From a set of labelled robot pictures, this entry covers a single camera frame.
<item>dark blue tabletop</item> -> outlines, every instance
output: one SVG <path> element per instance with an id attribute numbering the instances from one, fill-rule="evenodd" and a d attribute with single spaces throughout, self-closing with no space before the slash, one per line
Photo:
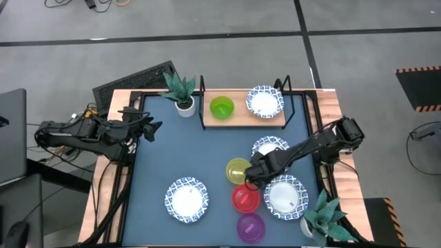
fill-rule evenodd
<path id="1" fill-rule="evenodd" d="M 263 136 L 278 136 L 290 145 L 307 139 L 302 99 L 295 96 L 294 100 L 296 114 L 285 130 L 279 127 L 203 130 L 197 113 L 182 118 L 172 102 L 147 96 L 144 110 L 151 112 L 155 120 L 163 121 L 163 125 L 153 143 L 141 139 L 137 149 L 123 245 L 246 245 L 236 231 L 242 214 L 232 205 L 236 185 L 228 181 L 225 167 L 233 158 L 249 160 L 253 144 Z M 285 115 L 289 115 L 290 105 L 285 106 Z M 318 188 L 312 157 L 296 161 L 286 173 L 301 181 L 309 194 L 309 208 L 314 207 Z M 191 224 L 177 221 L 164 207 L 168 187 L 187 176 L 204 183 L 209 195 L 207 212 Z M 262 217 L 266 226 L 266 235 L 257 245 L 314 245 L 312 239 L 302 234 L 300 219 L 286 221 L 272 216 L 263 200 L 255 213 Z"/>

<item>blue and white plate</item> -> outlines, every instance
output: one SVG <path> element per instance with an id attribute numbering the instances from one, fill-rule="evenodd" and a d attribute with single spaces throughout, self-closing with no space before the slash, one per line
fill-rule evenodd
<path id="1" fill-rule="evenodd" d="M 288 149 L 289 148 L 288 142 L 275 136 L 265 136 L 258 139 L 254 143 L 251 156 L 253 156 L 256 152 L 260 152 L 262 155 L 266 155 L 267 153 L 272 152 L 276 148 Z"/>
<path id="2" fill-rule="evenodd" d="M 282 94 L 268 85 L 256 86 L 247 95 L 248 110 L 261 118 L 275 117 L 284 105 Z"/>
<path id="3" fill-rule="evenodd" d="M 184 223 L 193 223 L 207 211 L 207 188 L 192 177 L 178 179 L 165 193 L 164 204 L 169 215 Z"/>
<path id="4" fill-rule="evenodd" d="M 267 185 L 263 200 L 268 210 L 282 220 L 295 220 L 308 208 L 308 193 L 302 183 L 291 175 L 280 175 Z"/>

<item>black metal rack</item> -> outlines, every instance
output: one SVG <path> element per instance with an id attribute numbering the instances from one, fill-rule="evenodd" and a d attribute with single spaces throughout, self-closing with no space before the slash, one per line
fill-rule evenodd
<path id="1" fill-rule="evenodd" d="M 288 123 L 291 121 L 291 119 L 294 117 L 294 114 L 296 113 L 296 109 L 294 108 L 294 99 L 293 99 L 292 94 L 285 94 L 285 91 L 283 89 L 287 82 L 288 82 L 288 86 L 289 86 L 289 92 L 292 92 L 291 77 L 289 75 L 287 75 L 287 77 L 285 78 L 285 81 L 283 83 L 282 83 L 282 81 L 280 79 L 276 79 L 276 82 L 274 83 L 274 87 L 276 89 L 278 89 L 282 93 L 282 95 L 288 95 L 290 97 L 290 100 L 291 100 L 292 113 L 289 115 L 288 120 L 285 121 L 285 125 L 282 127 L 282 129 L 286 128 L 286 126 L 288 125 Z M 198 114 L 199 114 L 199 119 L 201 120 L 202 128 L 204 130 L 206 128 L 206 126 L 204 125 L 204 120 L 203 120 L 203 97 L 204 97 L 204 92 L 205 91 L 206 91 L 206 89 L 205 89 L 204 77 L 203 77 L 203 75 L 201 75 L 201 79 L 200 79 L 200 83 L 199 83 L 199 109 L 198 109 Z"/>

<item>gray floor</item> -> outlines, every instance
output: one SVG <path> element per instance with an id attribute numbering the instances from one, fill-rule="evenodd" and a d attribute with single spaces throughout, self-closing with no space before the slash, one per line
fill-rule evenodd
<path id="1" fill-rule="evenodd" d="M 419 28 L 441 23 L 439 1 L 301 3 L 308 30 Z M 89 11 L 83 1 L 47 9 L 42 0 L 9 0 L 0 14 L 0 42 L 299 29 L 289 0 L 132 0 L 125 7 L 112 5 L 105 14 Z M 439 247 L 440 177 L 417 172 L 405 154 L 408 132 L 438 120 L 439 114 L 415 113 L 394 70 L 441 65 L 440 33 L 310 39 L 322 86 L 337 89 L 343 113 L 355 117 L 367 136 L 354 154 L 364 196 L 392 200 L 409 246 Z M 314 86 L 302 38 L 272 37 L 2 47 L 0 92 L 18 87 L 28 91 L 28 122 L 65 121 L 93 101 L 92 88 L 169 59 L 181 75 L 203 74 L 207 87 L 251 87 L 286 74 L 295 87 Z M 32 131 L 30 127 L 29 145 L 34 144 Z M 409 147 L 416 165 L 441 173 L 439 145 L 433 140 Z M 76 163 L 86 166 L 93 160 L 93 155 L 84 154 Z M 72 171 L 66 165 L 60 169 Z M 45 185 L 44 190 L 48 195 L 56 187 Z M 57 197 L 44 205 L 46 247 L 75 242 L 87 196 L 63 190 Z"/>

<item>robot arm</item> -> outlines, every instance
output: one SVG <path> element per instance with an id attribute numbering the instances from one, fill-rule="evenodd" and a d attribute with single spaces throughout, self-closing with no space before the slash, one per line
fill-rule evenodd
<path id="1" fill-rule="evenodd" d="M 365 138 L 353 118 L 343 117 L 327 126 L 329 128 L 316 132 L 287 150 L 275 149 L 266 155 L 256 152 L 251 159 L 251 167 L 245 170 L 246 179 L 262 188 L 291 167 L 294 161 L 314 152 L 319 152 L 322 162 L 336 163 L 340 150 L 356 149 Z"/>
<path id="2" fill-rule="evenodd" d="M 152 142 L 162 122 L 151 123 L 150 113 L 141 113 L 133 107 L 124 107 L 122 121 L 107 121 L 91 110 L 73 123 L 44 121 L 35 132 L 35 141 L 42 148 L 62 145 L 104 155 L 110 161 L 124 164 L 134 138 L 144 137 Z"/>

